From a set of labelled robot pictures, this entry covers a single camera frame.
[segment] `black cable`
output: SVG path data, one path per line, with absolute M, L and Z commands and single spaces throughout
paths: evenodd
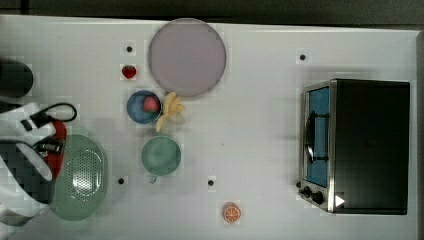
M 40 112 L 45 113 L 48 110 L 55 108 L 55 107 L 58 107 L 58 106 L 68 106 L 68 107 L 70 107 L 72 109 L 72 111 L 74 112 L 74 115 L 70 119 L 66 119 L 66 120 L 57 119 L 57 118 L 54 118 L 52 116 L 49 116 L 49 119 L 52 119 L 52 120 L 55 120 L 55 121 L 61 121 L 61 122 L 70 122 L 70 121 L 73 121 L 75 118 L 77 118 L 77 114 L 78 114 L 77 109 L 70 103 L 56 103 L 56 104 L 53 104 L 53 105 L 51 105 L 47 108 L 42 109 Z

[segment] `oven window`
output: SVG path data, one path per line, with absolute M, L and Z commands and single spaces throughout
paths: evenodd
M 305 147 L 307 151 L 306 180 L 322 187 L 327 187 L 329 117 L 330 89 L 326 87 L 310 91 Z

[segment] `red object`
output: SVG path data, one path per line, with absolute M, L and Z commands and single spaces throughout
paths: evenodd
M 143 102 L 143 111 L 145 112 L 159 112 L 159 102 L 155 97 L 148 96 Z
M 134 66 L 126 65 L 122 68 L 122 74 L 127 78 L 131 79 L 137 73 L 137 69 Z
M 66 126 L 63 122 L 53 121 L 53 125 L 56 128 L 56 134 L 52 136 L 57 140 L 65 141 L 66 140 Z M 48 153 L 47 157 L 44 158 L 47 165 L 50 167 L 53 173 L 53 177 L 56 179 L 59 175 L 60 169 L 62 168 L 63 156 L 65 152 L 60 155 L 54 153 Z

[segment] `blue bowl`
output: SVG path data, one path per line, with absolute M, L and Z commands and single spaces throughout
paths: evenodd
M 146 97 L 152 96 L 156 98 L 156 101 L 159 103 L 159 111 L 158 112 L 145 112 L 143 111 L 143 103 Z M 130 118 L 136 122 L 141 124 L 147 124 L 158 120 L 162 112 L 162 103 L 158 96 L 151 91 L 141 90 L 133 95 L 131 95 L 130 99 L 127 102 L 127 112 Z

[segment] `green colander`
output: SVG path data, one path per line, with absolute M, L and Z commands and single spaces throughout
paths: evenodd
M 104 151 L 87 136 L 68 135 L 52 211 L 64 220 L 84 220 L 102 204 L 106 188 L 107 159 Z

